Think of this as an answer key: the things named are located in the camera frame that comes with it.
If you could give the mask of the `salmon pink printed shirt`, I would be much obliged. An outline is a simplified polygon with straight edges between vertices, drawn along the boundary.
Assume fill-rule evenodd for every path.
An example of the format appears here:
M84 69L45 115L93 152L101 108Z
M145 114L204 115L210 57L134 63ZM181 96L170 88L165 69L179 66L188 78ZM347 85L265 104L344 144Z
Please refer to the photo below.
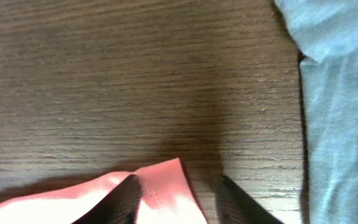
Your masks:
M130 175L140 182L142 196L134 211L136 223L206 224L179 159L110 172L64 189L16 197L0 203L0 223L74 223Z

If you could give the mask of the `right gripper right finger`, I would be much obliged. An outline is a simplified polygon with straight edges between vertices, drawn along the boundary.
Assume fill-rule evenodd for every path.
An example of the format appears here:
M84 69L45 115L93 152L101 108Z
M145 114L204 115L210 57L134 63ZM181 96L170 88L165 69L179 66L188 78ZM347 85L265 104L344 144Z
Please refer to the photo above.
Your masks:
M221 224L283 224L226 175L217 183L215 195Z

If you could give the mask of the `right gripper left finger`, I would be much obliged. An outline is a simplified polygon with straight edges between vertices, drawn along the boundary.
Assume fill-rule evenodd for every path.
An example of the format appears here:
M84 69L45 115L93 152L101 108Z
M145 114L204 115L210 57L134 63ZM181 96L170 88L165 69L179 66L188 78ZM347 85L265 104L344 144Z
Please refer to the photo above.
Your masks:
M139 178L131 174L73 224L135 224L141 198Z

